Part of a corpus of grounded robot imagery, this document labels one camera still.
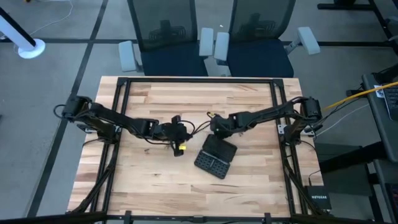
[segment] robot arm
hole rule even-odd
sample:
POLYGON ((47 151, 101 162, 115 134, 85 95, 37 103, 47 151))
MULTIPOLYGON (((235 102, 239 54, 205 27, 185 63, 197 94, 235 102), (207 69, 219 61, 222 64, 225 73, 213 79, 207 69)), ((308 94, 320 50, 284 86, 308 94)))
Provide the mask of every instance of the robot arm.
POLYGON ((72 123, 82 123, 78 124, 78 127, 84 131, 95 130, 98 138, 108 144, 115 144, 118 141, 116 136, 119 128, 124 128, 135 137, 146 141, 167 141, 176 157, 183 155, 179 145, 192 138, 192 135, 187 133, 187 128, 180 122, 180 116, 173 117, 171 123, 159 124, 156 119, 130 118, 82 96, 68 100, 62 111, 62 118, 72 123))
POLYGON ((257 112, 238 112, 222 118, 216 114, 210 121, 210 129, 214 134, 224 139, 234 133, 243 133, 254 128, 257 124, 279 118, 293 118, 295 122, 284 128, 284 140, 297 143, 300 133, 307 125, 315 124, 322 119, 318 100, 313 98, 296 97, 283 105, 267 108, 257 112), (294 104, 301 103, 300 113, 294 110, 294 104))

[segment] office chair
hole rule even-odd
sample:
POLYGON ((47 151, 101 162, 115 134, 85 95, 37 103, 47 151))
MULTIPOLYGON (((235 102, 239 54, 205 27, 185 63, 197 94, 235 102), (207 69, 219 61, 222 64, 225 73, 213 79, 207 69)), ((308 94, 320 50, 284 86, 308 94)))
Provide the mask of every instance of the office chair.
POLYGON ((234 0, 229 32, 217 33, 214 58, 232 77, 292 78, 288 54, 303 43, 310 54, 320 52, 309 27, 286 49, 278 38, 285 32, 295 0, 234 0))
POLYGON ((142 67, 135 59, 132 42, 123 42, 119 44, 119 53, 124 72, 143 69, 146 76, 208 76, 203 60, 213 55, 213 29, 202 29, 202 37, 207 37, 203 39, 211 41, 203 46, 201 38, 198 45, 194 0, 128 0, 128 3, 142 67))

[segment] blue chair seat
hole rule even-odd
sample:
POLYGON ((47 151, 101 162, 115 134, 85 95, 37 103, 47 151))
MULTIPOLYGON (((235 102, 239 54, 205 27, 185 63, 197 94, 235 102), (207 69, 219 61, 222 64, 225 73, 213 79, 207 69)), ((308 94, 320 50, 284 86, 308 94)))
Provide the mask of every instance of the blue chair seat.
POLYGON ((230 44, 227 61, 232 77, 293 78, 294 75, 279 39, 230 44))
POLYGON ((196 42, 143 52, 141 59, 146 76, 208 76, 196 42))

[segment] white stand base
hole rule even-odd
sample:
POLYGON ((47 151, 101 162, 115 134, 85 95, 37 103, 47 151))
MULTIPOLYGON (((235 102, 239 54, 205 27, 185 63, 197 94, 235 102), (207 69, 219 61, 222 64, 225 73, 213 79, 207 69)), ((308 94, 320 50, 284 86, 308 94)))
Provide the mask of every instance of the white stand base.
POLYGON ((36 58, 37 56, 43 53, 43 51, 45 50, 45 42, 40 39, 34 39, 34 40, 36 41, 35 49, 26 51, 24 49, 18 48, 18 54, 21 58, 32 59, 36 58))

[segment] wooden table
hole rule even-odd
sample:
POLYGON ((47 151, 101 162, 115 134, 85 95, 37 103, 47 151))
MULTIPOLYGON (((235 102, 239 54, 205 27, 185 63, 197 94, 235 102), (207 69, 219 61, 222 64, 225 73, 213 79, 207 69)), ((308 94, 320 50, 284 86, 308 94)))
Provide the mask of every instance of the wooden table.
MULTIPOLYGON (((102 77, 97 103, 111 108, 117 79, 102 77)), ((198 126, 208 121, 207 111, 227 117, 238 111, 272 106, 270 86, 263 83, 140 82, 131 85, 126 115, 158 119, 161 123, 170 122, 171 117, 180 114, 182 119, 198 126)), ((284 85, 288 100, 302 95, 298 79, 284 79, 284 85)), ((189 124, 186 126, 188 131, 192 130, 189 124)), ((123 131, 108 214, 122 215, 131 210, 134 215, 263 217, 269 212, 272 217, 290 217, 275 121, 226 139, 235 144, 238 151, 223 180, 193 165, 210 133, 210 129, 198 133, 187 142, 185 154, 174 157, 171 149, 151 145, 123 131)), ((95 134, 89 134, 86 140, 95 138, 95 134)), ((302 139, 313 144, 311 138, 302 139)), ((94 186, 102 148, 101 142, 83 148, 69 210, 77 207, 94 186)), ((297 156, 303 183, 308 185, 308 175, 319 170, 317 154, 309 145, 301 144, 297 146, 297 156)), ((313 185, 323 185, 320 172, 311 178, 313 185)), ((298 194, 292 186, 296 211, 300 212, 298 194)))

